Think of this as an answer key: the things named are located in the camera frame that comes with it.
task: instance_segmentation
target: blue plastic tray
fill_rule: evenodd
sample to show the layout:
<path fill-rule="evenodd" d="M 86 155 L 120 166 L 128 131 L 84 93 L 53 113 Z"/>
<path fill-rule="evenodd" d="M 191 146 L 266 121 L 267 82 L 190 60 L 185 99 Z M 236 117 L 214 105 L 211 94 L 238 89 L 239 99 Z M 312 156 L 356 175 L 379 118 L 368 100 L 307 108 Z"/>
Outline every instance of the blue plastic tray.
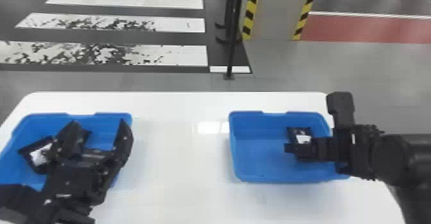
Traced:
<path fill-rule="evenodd" d="M 94 114 L 77 116 L 68 114 L 32 114 L 25 117 L 0 153 L 0 185 L 25 184 L 40 191 L 46 175 L 38 175 L 30 168 L 18 150 L 41 138 L 56 135 L 68 122 L 76 120 L 92 133 L 86 143 L 88 148 L 111 150 L 120 119 L 131 125 L 129 114 Z"/>
<path fill-rule="evenodd" d="M 348 178 L 335 172 L 334 163 L 298 162 L 284 152 L 284 144 L 290 143 L 287 127 L 310 127 L 313 137 L 330 136 L 318 113 L 232 112 L 229 122 L 233 166 L 242 181 L 301 184 Z"/>

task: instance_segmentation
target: yellow and black striped post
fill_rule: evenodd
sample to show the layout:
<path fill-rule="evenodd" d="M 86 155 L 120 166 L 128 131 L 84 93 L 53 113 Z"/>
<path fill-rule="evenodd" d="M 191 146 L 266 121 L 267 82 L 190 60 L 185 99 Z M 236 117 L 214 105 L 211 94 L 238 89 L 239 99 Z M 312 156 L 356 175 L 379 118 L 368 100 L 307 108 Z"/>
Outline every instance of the yellow and black striped post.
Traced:
<path fill-rule="evenodd" d="M 242 38 L 244 40 L 249 40 L 251 38 L 258 1 L 259 0 L 247 0 L 246 17 L 244 19 L 244 27 L 242 28 Z"/>
<path fill-rule="evenodd" d="M 302 7 L 300 20 L 298 21 L 296 28 L 295 28 L 293 40 L 301 39 L 301 34 L 302 34 L 302 31 L 304 30 L 305 23 L 307 22 L 308 14 L 310 13 L 311 8 L 313 6 L 313 2 L 314 2 L 314 0 L 306 0 L 305 1 L 304 7 Z"/>

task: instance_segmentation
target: red floor marking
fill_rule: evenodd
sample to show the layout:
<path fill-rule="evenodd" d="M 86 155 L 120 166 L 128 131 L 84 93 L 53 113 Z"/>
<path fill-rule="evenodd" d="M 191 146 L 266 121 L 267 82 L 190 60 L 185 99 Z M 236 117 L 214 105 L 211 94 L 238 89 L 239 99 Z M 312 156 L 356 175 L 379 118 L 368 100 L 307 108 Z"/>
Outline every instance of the red floor marking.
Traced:
<path fill-rule="evenodd" d="M 310 15 L 301 40 L 431 44 L 431 19 Z"/>

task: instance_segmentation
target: white table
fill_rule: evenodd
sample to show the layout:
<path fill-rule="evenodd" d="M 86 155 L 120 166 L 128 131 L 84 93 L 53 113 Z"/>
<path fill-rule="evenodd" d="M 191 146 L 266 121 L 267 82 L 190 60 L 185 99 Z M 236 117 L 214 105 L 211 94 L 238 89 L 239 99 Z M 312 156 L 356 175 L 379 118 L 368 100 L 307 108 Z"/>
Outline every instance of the white table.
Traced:
<path fill-rule="evenodd" d="M 99 224 L 402 224 L 385 185 L 356 178 L 313 185 L 249 184 L 233 174 L 228 114 L 234 110 L 326 113 L 325 94 L 37 92 L 0 127 L 0 148 L 26 115 L 129 112 L 135 142 Z"/>

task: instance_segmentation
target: metal pole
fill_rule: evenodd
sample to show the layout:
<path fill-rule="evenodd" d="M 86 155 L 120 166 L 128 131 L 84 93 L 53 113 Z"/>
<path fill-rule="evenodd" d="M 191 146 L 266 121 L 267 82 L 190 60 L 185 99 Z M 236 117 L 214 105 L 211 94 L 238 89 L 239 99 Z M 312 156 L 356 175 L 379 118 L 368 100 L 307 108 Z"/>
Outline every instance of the metal pole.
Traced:
<path fill-rule="evenodd" d="M 232 33 L 232 17 L 233 17 L 233 7 L 235 0 L 226 0 L 226 11 L 224 13 L 224 26 L 226 29 L 226 36 L 230 37 Z"/>
<path fill-rule="evenodd" d="M 239 17 L 241 14 L 241 5 L 242 0 L 235 0 L 235 10 L 233 13 L 233 19 L 231 23 L 231 35 L 230 35 L 230 52 L 229 52 L 229 59 L 228 59 L 228 71 L 224 75 L 225 80 L 233 80 L 233 74 L 232 74 L 232 67 L 233 67 L 233 58 L 235 57 L 235 48 L 237 44 L 237 35 L 239 30 Z"/>

